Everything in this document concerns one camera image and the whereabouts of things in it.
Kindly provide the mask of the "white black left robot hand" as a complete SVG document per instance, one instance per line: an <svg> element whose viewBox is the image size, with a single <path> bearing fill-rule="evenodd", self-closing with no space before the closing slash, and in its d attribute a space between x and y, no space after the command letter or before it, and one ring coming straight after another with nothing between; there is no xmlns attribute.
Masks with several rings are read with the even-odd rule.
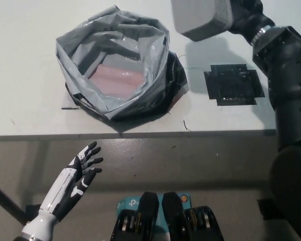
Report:
<svg viewBox="0 0 301 241"><path fill-rule="evenodd" d="M44 210L61 221L81 199L97 173L102 169L92 165L101 163L103 158L91 157L101 148L94 141L82 149L64 168L48 191L40 210Z"/></svg>

